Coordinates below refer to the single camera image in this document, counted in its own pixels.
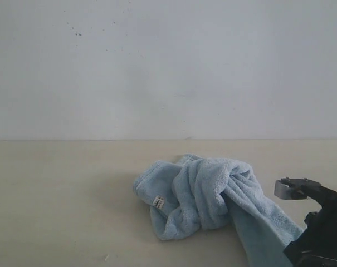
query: light blue towel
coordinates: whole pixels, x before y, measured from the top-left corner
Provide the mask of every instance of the light blue towel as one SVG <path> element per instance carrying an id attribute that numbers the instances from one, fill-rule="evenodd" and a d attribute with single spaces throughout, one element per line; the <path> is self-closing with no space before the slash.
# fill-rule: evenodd
<path id="1" fill-rule="evenodd" d="M 191 154 L 176 164 L 158 161 L 137 178 L 134 191 L 151 206 L 159 239 L 182 239 L 199 228 L 232 223 L 250 267 L 292 266 L 283 249 L 303 230 L 264 196 L 245 162 Z M 227 205 L 222 192 L 228 197 Z"/>

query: crumpled towel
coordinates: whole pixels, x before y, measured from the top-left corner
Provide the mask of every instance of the crumpled towel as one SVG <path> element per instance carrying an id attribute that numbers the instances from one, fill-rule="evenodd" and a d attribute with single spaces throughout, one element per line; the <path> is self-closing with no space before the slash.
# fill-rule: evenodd
<path id="1" fill-rule="evenodd" d="M 199 228 L 232 223 L 250 267 L 292 266 L 283 249 L 303 229 L 264 196 L 245 162 L 191 154 L 176 164 L 158 161 L 135 180 L 134 191 L 151 206 L 152 226 L 159 239 L 183 239 Z"/>

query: beige table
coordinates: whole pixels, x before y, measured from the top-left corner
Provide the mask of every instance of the beige table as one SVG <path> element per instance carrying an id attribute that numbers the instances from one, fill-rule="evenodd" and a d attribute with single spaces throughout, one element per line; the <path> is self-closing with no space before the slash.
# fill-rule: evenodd
<path id="1" fill-rule="evenodd" d="M 337 190 L 337 140 L 0 142 L 0 266 L 247 266 L 230 226 L 181 241 L 153 234 L 131 185 L 155 160 L 186 152 L 249 162 L 301 225 L 318 205 L 278 200 L 276 179 Z"/>

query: white tag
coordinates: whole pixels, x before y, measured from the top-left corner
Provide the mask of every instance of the white tag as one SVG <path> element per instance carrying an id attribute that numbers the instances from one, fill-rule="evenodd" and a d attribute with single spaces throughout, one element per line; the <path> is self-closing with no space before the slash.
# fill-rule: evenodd
<path id="1" fill-rule="evenodd" d="M 164 204 L 164 198 L 162 196 L 157 196 L 153 201 L 152 205 L 157 209 L 162 209 Z"/>

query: white wall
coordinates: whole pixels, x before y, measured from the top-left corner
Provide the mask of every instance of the white wall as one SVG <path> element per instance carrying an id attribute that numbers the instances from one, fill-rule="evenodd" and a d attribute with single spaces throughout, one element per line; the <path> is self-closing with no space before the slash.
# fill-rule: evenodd
<path id="1" fill-rule="evenodd" d="M 337 0 L 0 1 L 0 139 L 297 137 L 337 137 Z"/>

